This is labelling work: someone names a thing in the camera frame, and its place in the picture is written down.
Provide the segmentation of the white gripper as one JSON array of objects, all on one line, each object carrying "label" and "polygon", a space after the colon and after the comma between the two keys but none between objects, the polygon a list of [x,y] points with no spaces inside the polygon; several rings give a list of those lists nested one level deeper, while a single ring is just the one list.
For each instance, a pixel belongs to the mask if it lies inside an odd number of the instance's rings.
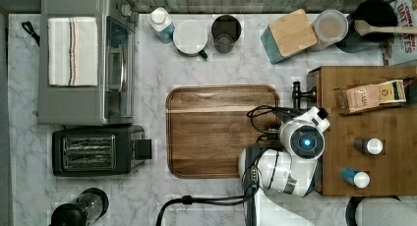
[{"label": "white gripper", "polygon": [[314,124],[322,133],[330,126],[328,112],[325,108],[318,108],[316,106],[311,107],[306,113],[297,117],[297,120]]}]

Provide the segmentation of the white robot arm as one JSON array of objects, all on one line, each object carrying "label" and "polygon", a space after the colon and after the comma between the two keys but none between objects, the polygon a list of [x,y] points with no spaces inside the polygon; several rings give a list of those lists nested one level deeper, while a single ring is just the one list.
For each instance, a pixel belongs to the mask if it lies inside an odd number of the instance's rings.
[{"label": "white robot arm", "polygon": [[270,195],[304,197],[314,189],[319,158],[325,150],[328,113],[315,106],[308,110],[258,106],[247,116],[254,119],[272,113],[281,124],[264,131],[269,146],[258,142],[244,149],[238,171],[242,181],[246,226],[314,226],[312,222],[272,202]]}]

